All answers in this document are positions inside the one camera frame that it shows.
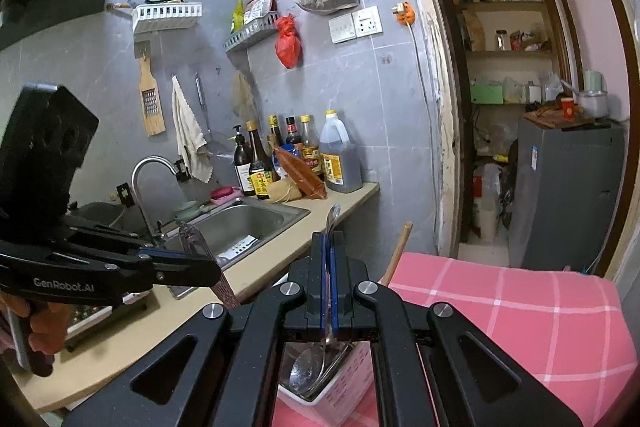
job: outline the orange plug adapter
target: orange plug adapter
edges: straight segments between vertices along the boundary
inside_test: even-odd
[[[396,19],[405,26],[411,25],[415,22],[414,7],[411,6],[409,1],[399,2],[395,4],[391,11],[395,14]]]

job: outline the beige countertop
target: beige countertop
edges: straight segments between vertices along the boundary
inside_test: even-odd
[[[311,213],[225,271],[236,295],[243,300],[257,293],[300,256],[311,244],[312,233],[324,230],[326,215],[333,204],[340,203],[342,213],[338,221],[341,221],[377,191],[378,184],[365,183],[351,194],[327,190],[326,200],[287,203],[307,208]],[[49,378],[16,374],[15,380],[39,412],[60,409],[100,389],[205,304],[217,301],[208,288],[200,288],[178,301],[165,286],[154,286],[146,312],[115,323],[73,353],[63,351],[57,355]]]

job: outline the refrigerator sticker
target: refrigerator sticker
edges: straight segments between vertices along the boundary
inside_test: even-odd
[[[531,169],[536,170],[538,167],[538,148],[534,145],[531,148]]]

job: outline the red cup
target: red cup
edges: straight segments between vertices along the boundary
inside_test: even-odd
[[[561,98],[562,116],[565,120],[573,120],[575,118],[575,102],[570,96]]]

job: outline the stainless steel sink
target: stainless steel sink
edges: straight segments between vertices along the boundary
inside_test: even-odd
[[[202,232],[222,270],[226,270],[309,214],[304,208],[237,198],[190,221]],[[167,250],[182,251],[178,229],[166,236]],[[195,288],[169,286],[181,299]]]

